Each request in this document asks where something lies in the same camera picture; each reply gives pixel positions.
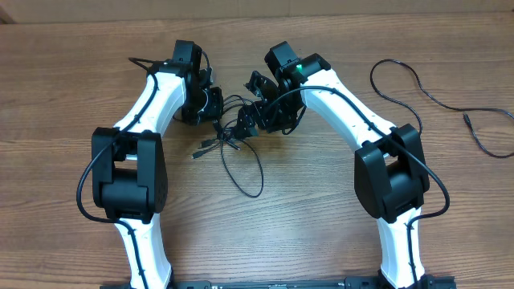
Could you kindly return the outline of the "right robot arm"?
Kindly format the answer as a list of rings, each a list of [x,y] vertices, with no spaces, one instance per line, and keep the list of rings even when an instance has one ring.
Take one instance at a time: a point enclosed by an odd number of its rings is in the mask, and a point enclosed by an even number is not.
[[[419,132],[367,108],[318,54],[301,58],[282,42],[264,61],[274,78],[253,72],[246,87],[259,101],[239,110],[227,135],[244,140],[259,129],[287,135],[306,110],[322,116],[353,150],[354,191],[377,221],[382,253],[377,286],[420,287],[428,278],[419,255],[417,219],[430,185]]]

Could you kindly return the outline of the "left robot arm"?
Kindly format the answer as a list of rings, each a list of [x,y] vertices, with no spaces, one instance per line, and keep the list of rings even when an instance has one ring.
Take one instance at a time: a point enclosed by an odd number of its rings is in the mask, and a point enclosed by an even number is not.
[[[128,114],[111,128],[92,134],[95,205],[102,222],[120,233],[131,270],[127,288],[170,288],[173,268],[161,234],[161,212],[168,194],[162,138],[174,115],[196,126],[222,115],[222,93],[213,87],[212,68],[201,68],[206,54],[193,41],[178,40],[171,58],[134,58],[146,72],[146,85]]]

